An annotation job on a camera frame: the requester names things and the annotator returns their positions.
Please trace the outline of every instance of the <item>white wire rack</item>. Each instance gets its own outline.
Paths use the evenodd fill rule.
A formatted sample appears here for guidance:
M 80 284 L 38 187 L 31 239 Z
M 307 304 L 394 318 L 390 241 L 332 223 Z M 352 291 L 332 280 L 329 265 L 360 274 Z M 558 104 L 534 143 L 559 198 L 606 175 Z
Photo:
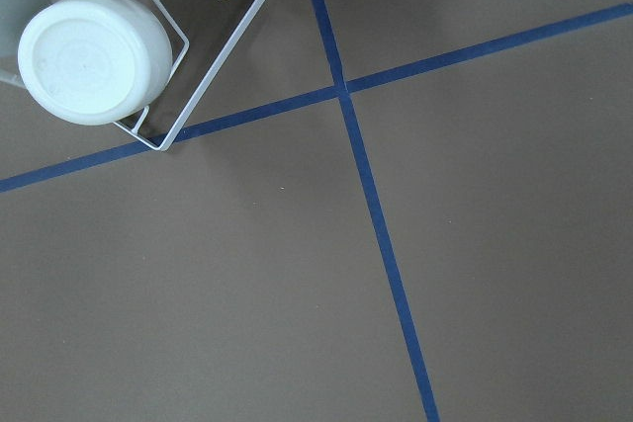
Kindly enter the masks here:
M 187 35 L 183 32 L 178 23 L 172 17 L 172 15 L 167 11 L 163 3 L 160 0 L 151 0 L 151 2 L 153 2 L 153 4 L 160 11 L 166 22 L 183 43 L 183 46 L 176 56 L 171 68 L 171 74 L 169 76 L 169 79 L 171 80 L 176 70 L 181 66 L 181 63 L 185 58 L 185 55 L 187 54 L 187 51 L 189 50 L 191 44 L 189 39 L 187 38 Z M 221 48 L 220 53 L 218 53 L 218 55 L 213 59 L 202 80 L 197 85 L 197 87 L 195 87 L 194 92 L 191 94 L 189 99 L 180 110 L 180 113 L 176 117 L 175 122 L 173 123 L 169 131 L 165 135 L 161 136 L 161 139 L 158 143 L 156 143 L 152 139 L 152 137 L 145 136 L 140 133 L 141 126 L 145 122 L 150 112 L 151 105 L 146 105 L 142 109 L 140 115 L 137 119 L 133 121 L 133 124 L 131 126 L 125 124 L 123 121 L 118 121 L 114 124 L 153 150 L 167 150 L 178 135 L 178 132 L 182 129 L 183 125 L 185 125 L 185 122 L 193 112 L 194 108 L 200 102 L 203 94 L 205 93 L 205 91 L 207 91 L 207 88 L 209 88 L 209 85 L 218 74 L 218 71 L 225 63 L 233 48 L 235 47 L 243 33 L 246 31 L 246 29 L 250 25 L 250 22 L 255 17 L 264 2 L 265 0 L 253 0 L 251 2 L 250 6 L 247 8 L 246 12 L 241 17 L 241 19 L 233 29 L 232 33 L 226 40 L 224 46 Z M 24 88 L 22 79 L 19 75 L 15 73 L 0 70 L 0 81 Z

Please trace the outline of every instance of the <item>dish rack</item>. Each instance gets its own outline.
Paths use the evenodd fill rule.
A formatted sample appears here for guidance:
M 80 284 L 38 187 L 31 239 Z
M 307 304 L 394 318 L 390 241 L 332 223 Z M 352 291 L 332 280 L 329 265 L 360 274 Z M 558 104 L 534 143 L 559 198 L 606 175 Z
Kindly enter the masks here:
M 163 2 L 161 2 L 161 0 L 151 0 L 151 2 L 158 9 L 163 19 L 167 22 L 167 24 L 171 27 L 173 32 L 182 42 L 182 47 L 180 48 L 180 51 L 172 64 L 171 73 L 169 76 L 169 81 L 171 82 L 172 77 L 181 66 L 183 59 L 187 55 L 191 43 L 187 35 L 184 33 L 183 29 L 178 25 L 173 16 L 165 8 Z M 139 140 L 153 150 L 167 150 L 169 146 L 174 142 L 176 136 L 178 135 L 178 132 L 180 132 L 183 125 L 185 125 L 185 122 L 200 102 L 203 94 L 209 88 L 210 84 L 218 74 L 218 71 L 220 71 L 220 68 L 225 63 L 226 59 L 234 49 L 235 45 L 237 44 L 243 33 L 248 28 L 251 21 L 253 20 L 259 9 L 262 7 L 264 2 L 265 0 L 252 0 L 250 5 L 247 7 L 245 13 L 237 22 L 232 33 L 230 33 L 227 40 L 224 42 L 224 45 L 221 47 L 220 52 L 209 63 L 208 69 L 204 74 L 202 80 L 194 88 L 193 93 L 184 104 L 182 109 L 178 110 L 179 112 L 176 116 L 176 119 L 167 133 L 161 134 L 158 137 L 152 137 L 150 135 L 141 133 L 141 127 L 143 126 L 145 120 L 147 119 L 147 116 L 149 115 L 149 112 L 152 108 L 151 105 L 146 105 L 144 108 L 142 108 L 142 110 L 140 110 L 140 113 L 136 113 L 136 115 L 132 117 L 123 118 L 122 120 L 116 121 L 113 124 L 115 124 L 122 130 L 127 132 L 129 135 L 134 137 L 136 140 Z M 0 71 L 0 81 L 24 88 L 24 84 L 22 83 L 19 75 L 11 74 L 6 71 Z M 165 90 L 169 88 L 170 82 L 167 83 Z

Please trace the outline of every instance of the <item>white round object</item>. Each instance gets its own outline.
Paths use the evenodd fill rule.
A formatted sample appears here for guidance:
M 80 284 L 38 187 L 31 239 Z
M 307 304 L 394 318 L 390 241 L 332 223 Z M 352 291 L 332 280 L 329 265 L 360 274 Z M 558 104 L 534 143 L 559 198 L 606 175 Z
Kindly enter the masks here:
M 27 25 L 18 64 L 31 95 L 52 114 L 111 123 L 156 99 L 169 79 L 169 38 L 135 0 L 61 0 Z

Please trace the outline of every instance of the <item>blue tape strip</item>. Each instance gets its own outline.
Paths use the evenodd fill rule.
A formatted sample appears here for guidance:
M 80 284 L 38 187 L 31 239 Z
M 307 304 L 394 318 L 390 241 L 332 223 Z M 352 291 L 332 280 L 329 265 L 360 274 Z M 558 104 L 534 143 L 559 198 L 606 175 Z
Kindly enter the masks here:
M 336 98 L 336 91 L 334 87 L 330 86 L 328 88 L 294 96 L 292 98 L 277 101 L 265 106 L 259 106 L 257 108 L 248 109 L 222 118 L 206 121 L 205 123 L 185 127 L 178 134 L 176 140 L 189 140 L 191 138 L 206 135 L 218 130 L 252 123 L 253 121 L 258 121 L 281 113 L 287 113 L 295 109 L 334 98 Z M 26 187 L 37 182 L 60 177 L 62 175 L 68 175 L 70 173 L 96 167 L 98 165 L 103 165 L 114 160 L 130 157 L 149 150 L 150 149 L 142 143 L 133 142 L 90 155 L 85 155 L 83 157 L 74 158 L 66 162 L 57 163 L 38 170 L 23 173 L 21 175 L 16 175 L 15 177 L 0 180 L 0 193 Z
M 608 9 L 599 10 L 586 15 L 580 15 L 573 19 L 563 20 L 554 24 L 545 25 L 527 30 L 507 37 L 502 37 L 490 42 L 483 42 L 457 49 L 448 53 L 439 54 L 420 61 L 386 69 L 347 82 L 347 90 L 350 93 L 373 88 L 382 84 L 391 83 L 399 79 L 426 73 L 434 69 L 444 68 L 453 64 L 497 53 L 505 49 L 514 48 L 527 43 L 538 42 L 557 35 L 566 34 L 575 30 L 601 24 L 610 20 L 633 15 L 633 4 L 621 4 Z
M 428 422 L 439 422 L 439 414 L 437 412 L 437 406 L 435 405 L 435 398 L 433 397 L 426 364 L 424 363 L 422 351 L 415 332 L 415 325 L 413 324 L 413 318 L 408 306 L 407 294 L 405 293 L 405 287 L 400 275 L 400 270 L 398 269 L 396 254 L 394 253 L 391 237 L 380 204 L 378 190 L 376 189 L 376 183 L 369 163 L 369 157 L 367 156 L 367 150 L 363 142 L 360 125 L 356 118 L 351 96 L 347 91 L 343 76 L 342 62 L 338 48 L 336 47 L 336 40 L 327 14 L 325 0 L 312 0 L 312 2 L 327 60 L 329 61 L 332 77 L 334 78 L 334 85 L 338 92 L 338 100 L 351 142 L 356 167 L 358 168 L 360 181 L 365 194 L 365 200 L 367 201 L 392 296 L 396 304 L 396 311 L 405 336 L 408 355 L 413 367 L 417 388 L 422 399 L 422 405 L 424 406 L 424 412 L 426 413 L 426 420 Z

